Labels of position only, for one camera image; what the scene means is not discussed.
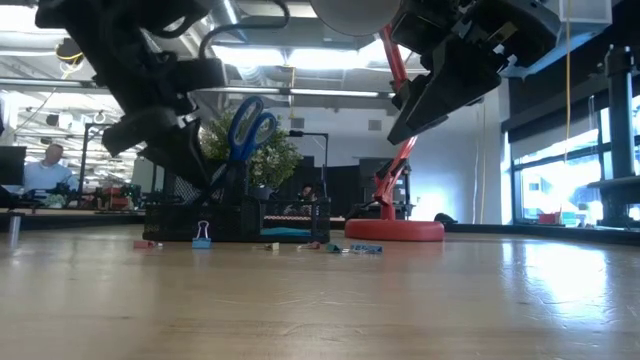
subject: green plant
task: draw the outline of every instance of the green plant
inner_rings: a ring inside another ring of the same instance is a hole
[[[200,142],[207,158],[223,161],[229,158],[227,133],[231,127],[233,115],[234,111],[225,111],[219,119],[203,126]],[[302,156],[298,154],[296,146],[287,141],[287,132],[281,129],[276,130],[249,159],[250,185],[277,189],[283,181],[293,175],[300,159]]]

